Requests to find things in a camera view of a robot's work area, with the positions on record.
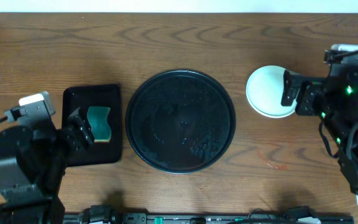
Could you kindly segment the green scrubbing sponge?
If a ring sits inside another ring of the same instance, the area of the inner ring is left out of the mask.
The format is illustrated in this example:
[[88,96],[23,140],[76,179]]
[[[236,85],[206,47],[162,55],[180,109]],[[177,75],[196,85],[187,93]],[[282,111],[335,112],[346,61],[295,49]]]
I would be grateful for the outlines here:
[[90,106],[87,119],[95,142],[109,142],[111,140],[111,127],[108,123],[109,107]]

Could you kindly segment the light green plate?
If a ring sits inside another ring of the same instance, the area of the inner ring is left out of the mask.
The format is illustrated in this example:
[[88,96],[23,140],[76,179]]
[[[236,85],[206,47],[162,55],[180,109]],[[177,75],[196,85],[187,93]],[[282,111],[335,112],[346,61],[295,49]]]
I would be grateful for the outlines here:
[[251,107],[268,118],[284,118],[295,112],[296,102],[282,106],[285,68],[267,65],[258,68],[249,77],[246,98]]

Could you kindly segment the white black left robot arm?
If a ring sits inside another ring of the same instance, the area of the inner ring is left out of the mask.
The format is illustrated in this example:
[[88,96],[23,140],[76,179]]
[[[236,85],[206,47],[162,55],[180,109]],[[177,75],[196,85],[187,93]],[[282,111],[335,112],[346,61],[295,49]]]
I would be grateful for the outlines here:
[[93,145],[89,123],[76,108],[56,129],[45,106],[6,111],[19,125],[0,132],[0,223],[63,223],[58,197],[70,157]]

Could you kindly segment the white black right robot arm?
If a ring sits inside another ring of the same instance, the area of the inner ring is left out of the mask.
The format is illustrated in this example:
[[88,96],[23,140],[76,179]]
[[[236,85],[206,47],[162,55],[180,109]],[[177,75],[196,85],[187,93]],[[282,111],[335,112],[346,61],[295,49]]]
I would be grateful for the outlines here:
[[328,154],[337,159],[342,175],[356,195],[358,204],[358,67],[349,67],[326,78],[283,73],[281,104],[296,102],[299,116],[318,116],[319,130],[327,130],[337,146],[333,152],[326,136]]

